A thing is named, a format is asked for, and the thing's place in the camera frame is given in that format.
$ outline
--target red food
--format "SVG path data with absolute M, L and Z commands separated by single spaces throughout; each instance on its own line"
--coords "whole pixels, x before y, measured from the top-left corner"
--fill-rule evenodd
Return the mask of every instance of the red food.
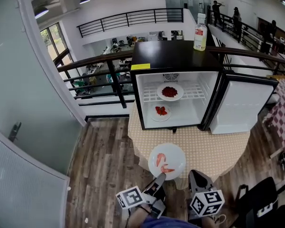
M 166 162 L 166 155 L 163 154 L 163 153 L 159 153 L 159 154 L 157 155 L 156 167 L 158 167 L 158 165 L 160 164 L 162 158 L 164 158 L 163 161 Z
M 169 173 L 169 172 L 172 172 L 172 171 L 175 171 L 174 169 L 166 169 L 165 166 L 168 165 L 168 164 L 163 164 L 161 166 L 161 172 L 162 173 Z
M 156 106 L 155 110 L 156 110 L 157 114 L 159 114 L 159 115 L 164 115 L 165 116 L 166 114 L 168 114 L 166 112 L 166 108 L 164 106 L 162 106 L 162 107 Z
M 162 95 L 165 97 L 174 97 L 177 95 L 177 90 L 174 89 L 173 87 L 165 87 L 162 91 L 161 91 Z

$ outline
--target door handle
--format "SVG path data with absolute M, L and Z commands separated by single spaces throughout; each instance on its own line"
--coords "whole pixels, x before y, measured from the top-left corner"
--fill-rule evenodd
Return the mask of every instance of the door handle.
M 12 142 L 15 141 L 20 127 L 21 127 L 21 122 L 16 122 L 14 124 L 13 128 L 11 129 L 11 131 L 9 133 L 9 140 L 11 140 Z

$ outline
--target fridge shelf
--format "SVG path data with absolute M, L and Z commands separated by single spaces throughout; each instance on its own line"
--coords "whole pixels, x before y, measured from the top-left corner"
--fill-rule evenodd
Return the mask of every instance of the fridge shelf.
M 164 101 L 156 93 L 158 86 L 161 83 L 148 83 L 143 88 L 143 101 L 144 102 L 157 102 Z M 197 82 L 183 81 L 178 84 L 184 89 L 184 95 L 180 100 L 188 99 L 204 99 L 205 95 Z

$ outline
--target mini fridge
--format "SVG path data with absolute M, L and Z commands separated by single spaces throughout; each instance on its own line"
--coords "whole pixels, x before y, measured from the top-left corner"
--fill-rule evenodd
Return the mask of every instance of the mini fridge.
M 249 131 L 278 84 L 225 70 L 193 41 L 137 43 L 131 78 L 143 130 L 198 126 L 214 134 Z

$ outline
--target shrimp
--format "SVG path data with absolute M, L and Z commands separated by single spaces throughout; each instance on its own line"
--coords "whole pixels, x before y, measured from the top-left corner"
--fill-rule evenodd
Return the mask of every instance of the shrimp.
M 162 173 L 169 173 L 169 172 L 172 172 L 172 171 L 175 171 L 174 169 L 166 169 L 165 166 L 168 165 L 168 164 L 163 164 L 161 166 L 161 172 Z
M 166 155 L 163 153 L 159 153 L 157 155 L 157 160 L 156 160 L 156 167 L 161 163 L 162 158 L 164 158 L 164 162 L 166 162 Z

